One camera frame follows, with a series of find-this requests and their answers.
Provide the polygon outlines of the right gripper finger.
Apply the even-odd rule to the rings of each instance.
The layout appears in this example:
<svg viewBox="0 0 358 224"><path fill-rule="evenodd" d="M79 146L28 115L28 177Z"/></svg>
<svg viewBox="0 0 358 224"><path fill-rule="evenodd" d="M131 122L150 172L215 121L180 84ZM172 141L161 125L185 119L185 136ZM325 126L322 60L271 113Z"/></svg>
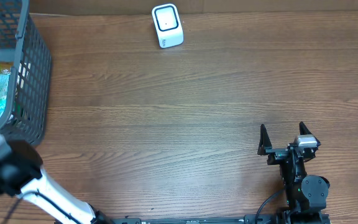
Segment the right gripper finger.
<svg viewBox="0 0 358 224"><path fill-rule="evenodd" d="M301 121L299 123L299 129L300 129L300 136L309 136L310 138L313 138L313 141L316 143L316 146L320 146L321 142L318 140L318 138L311 133L311 131L307 128L306 124Z"/></svg>
<svg viewBox="0 0 358 224"><path fill-rule="evenodd" d="M264 124L260 126L260 141L257 154L265 156L272 153L272 143L270 141L267 129Z"/></svg>

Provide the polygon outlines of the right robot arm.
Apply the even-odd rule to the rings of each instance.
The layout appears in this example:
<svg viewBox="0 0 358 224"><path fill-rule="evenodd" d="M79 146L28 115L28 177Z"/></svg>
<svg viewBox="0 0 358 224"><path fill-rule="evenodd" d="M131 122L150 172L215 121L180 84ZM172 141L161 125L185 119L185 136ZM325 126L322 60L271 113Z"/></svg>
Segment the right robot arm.
<svg viewBox="0 0 358 224"><path fill-rule="evenodd" d="M309 175L305 163L316 157L320 141L310 132L304 122L299 123L300 134L284 148L273 148L267 128L260 126L260 141L257 154L267 156L268 165L278 165L283 180L283 189L271 195L259 207L254 222L260 220L265 205L285 193L287 206L279 208L266 223L330 223L328 215L321 213L326 208L330 183L323 176Z"/></svg>

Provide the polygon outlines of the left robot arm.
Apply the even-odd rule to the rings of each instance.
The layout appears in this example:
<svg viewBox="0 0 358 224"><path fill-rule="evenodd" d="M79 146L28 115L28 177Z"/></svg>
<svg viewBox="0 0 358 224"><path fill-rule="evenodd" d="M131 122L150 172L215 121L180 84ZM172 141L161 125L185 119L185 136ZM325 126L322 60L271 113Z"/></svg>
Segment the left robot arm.
<svg viewBox="0 0 358 224"><path fill-rule="evenodd" d="M3 194L38 206L59 223L112 223L51 178L31 144L25 140L7 141L0 134L0 195Z"/></svg>

